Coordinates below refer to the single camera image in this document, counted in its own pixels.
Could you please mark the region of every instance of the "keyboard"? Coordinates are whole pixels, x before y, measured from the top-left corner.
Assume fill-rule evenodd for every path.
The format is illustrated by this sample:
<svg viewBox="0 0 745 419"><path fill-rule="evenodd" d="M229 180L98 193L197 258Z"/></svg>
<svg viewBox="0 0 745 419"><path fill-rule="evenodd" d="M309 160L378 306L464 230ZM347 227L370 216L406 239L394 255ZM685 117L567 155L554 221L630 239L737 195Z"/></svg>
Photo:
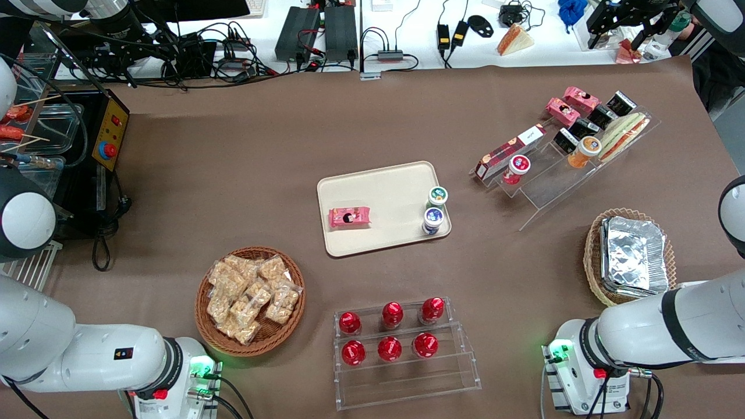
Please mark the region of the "keyboard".
<svg viewBox="0 0 745 419"><path fill-rule="evenodd" d="M250 11L250 14L246 17L262 17L264 15L264 10L267 9L268 1L269 0L246 0L248 10Z"/></svg>

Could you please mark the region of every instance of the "round wicker basket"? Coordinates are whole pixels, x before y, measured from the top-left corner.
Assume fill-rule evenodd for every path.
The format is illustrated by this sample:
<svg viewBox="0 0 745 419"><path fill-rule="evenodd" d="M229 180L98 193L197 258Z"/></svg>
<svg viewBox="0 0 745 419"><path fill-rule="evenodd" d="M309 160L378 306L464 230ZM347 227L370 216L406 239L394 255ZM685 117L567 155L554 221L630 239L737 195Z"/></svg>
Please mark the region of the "round wicker basket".
<svg viewBox="0 0 745 419"><path fill-rule="evenodd" d="M626 303L634 301L634 298L626 297L623 295L613 294L608 291L602 284L602 274L600 273L600 222L608 217L624 217L629 220L642 220L651 221L660 230L660 227L654 220L647 217L646 214L627 208L615 208L608 209L606 212L598 215L595 221L590 226L590 231L587 233L587 241L585 242L585 256L583 257L583 264L585 265L585 272L587 273L587 282L590 284L590 289L595 297L600 300L606 306L615 306L616 304ZM673 254L673 245L670 244L670 238L665 240L665 270L668 272L668 284L670 289L675 289L677 283L675 281L675 255Z"/></svg>
<svg viewBox="0 0 745 419"><path fill-rule="evenodd" d="M277 249L251 247L238 249L230 252L230 254L244 259L269 259L274 255L280 255L290 271L292 281L305 288L302 274L295 262L289 256ZM199 334L202 335L202 338L210 344L210 346L222 353L232 356L248 357L269 352L275 347L278 347L289 337L297 327L297 324L300 322L300 318L305 311L305 292L300 294L300 300L295 306L295 310L290 316L290 320L288 320L286 324L278 324L265 318L264 312L267 308L264 307L261 310L261 313L259 313L258 322L261 324L259 332L256 333L256 337L254 337L248 345L242 345L238 343L238 341L222 334L217 327L215 327L215 322L212 320L212 317L207 314L207 304L209 303L207 295L209 294L210 289L212 289L212 284L207 280L208 276L209 271L207 271L202 279L202 283L199 285L197 301L194 304L194 317L197 322Z"/></svg>

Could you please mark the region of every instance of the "wooden skewer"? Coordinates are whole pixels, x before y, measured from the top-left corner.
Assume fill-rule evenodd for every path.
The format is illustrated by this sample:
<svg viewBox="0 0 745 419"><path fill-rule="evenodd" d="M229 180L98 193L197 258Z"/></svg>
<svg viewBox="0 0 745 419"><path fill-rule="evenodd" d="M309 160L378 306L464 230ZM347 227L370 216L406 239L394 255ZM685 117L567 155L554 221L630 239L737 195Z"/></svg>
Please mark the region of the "wooden skewer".
<svg viewBox="0 0 745 419"><path fill-rule="evenodd" d="M23 106L23 105L37 104L37 103L39 103L39 102L44 102L44 101L48 101L49 99L56 99L56 98L61 98L61 97L62 97L61 95L56 95L56 96L47 96L47 97L46 97L46 98L44 98L44 99L37 99L37 100L35 100L35 101L30 101L30 102L26 102L26 103L24 103L24 104L17 104L16 106Z"/></svg>
<svg viewBox="0 0 745 419"><path fill-rule="evenodd" d="M46 138L36 137L36 139L32 139L32 140L31 140L31 141L29 141L29 142L24 142L23 144L18 144L18 145L14 145L14 146L13 146L13 147L11 147L11 148L6 148L6 149L5 149L5 150L3 150L2 152L3 152L3 153L7 153L8 151L13 151L13 150L15 150L16 148L21 148L21 147L23 147L24 145L29 145L29 144L31 144L32 142L37 142L37 141L42 141L42 140L46 140L46 141L49 141L49 140L48 140L48 139L46 139Z"/></svg>

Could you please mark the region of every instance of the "emergency stop button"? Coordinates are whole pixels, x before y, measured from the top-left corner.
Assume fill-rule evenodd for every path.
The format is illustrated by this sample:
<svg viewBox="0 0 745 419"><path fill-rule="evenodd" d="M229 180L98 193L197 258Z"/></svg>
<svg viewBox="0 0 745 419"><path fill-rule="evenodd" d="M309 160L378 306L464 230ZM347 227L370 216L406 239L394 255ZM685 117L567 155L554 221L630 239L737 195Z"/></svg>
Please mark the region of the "emergency stop button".
<svg viewBox="0 0 745 419"><path fill-rule="evenodd" d="M98 154L101 155L101 158L104 160L111 160L113 157L116 156L118 153L118 150L116 149L116 146L114 144L109 144L108 142L102 141L101 144L98 146Z"/></svg>

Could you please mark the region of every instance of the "red bottle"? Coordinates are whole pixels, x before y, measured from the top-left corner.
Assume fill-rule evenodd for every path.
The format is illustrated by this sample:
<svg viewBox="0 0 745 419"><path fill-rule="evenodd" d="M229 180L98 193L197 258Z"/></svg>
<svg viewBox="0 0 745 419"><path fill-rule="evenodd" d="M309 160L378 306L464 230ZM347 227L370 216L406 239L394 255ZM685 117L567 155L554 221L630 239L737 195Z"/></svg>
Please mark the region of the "red bottle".
<svg viewBox="0 0 745 419"><path fill-rule="evenodd" d="M419 321L422 324L435 324L445 312L445 301L440 297L430 298L419 310Z"/></svg>
<svg viewBox="0 0 745 419"><path fill-rule="evenodd" d="M420 333L413 342L411 347L413 348L414 355L419 358L431 358L437 353L437 347L440 344L437 342L437 338L431 333Z"/></svg>
<svg viewBox="0 0 745 419"><path fill-rule="evenodd" d="M345 335L359 335L362 331L360 316L355 312L346 312L339 317L339 330Z"/></svg>
<svg viewBox="0 0 745 419"><path fill-rule="evenodd" d="M348 341L341 348L341 358L347 365L356 367L365 360L365 346L360 341Z"/></svg>
<svg viewBox="0 0 745 419"><path fill-rule="evenodd" d="M383 326L386 329L392 330L397 328L403 319L404 309L401 307L401 304L393 301L383 307Z"/></svg>
<svg viewBox="0 0 745 419"><path fill-rule="evenodd" d="M401 356L401 351L401 342L392 336L383 338L378 344L378 355L386 362L396 361Z"/></svg>

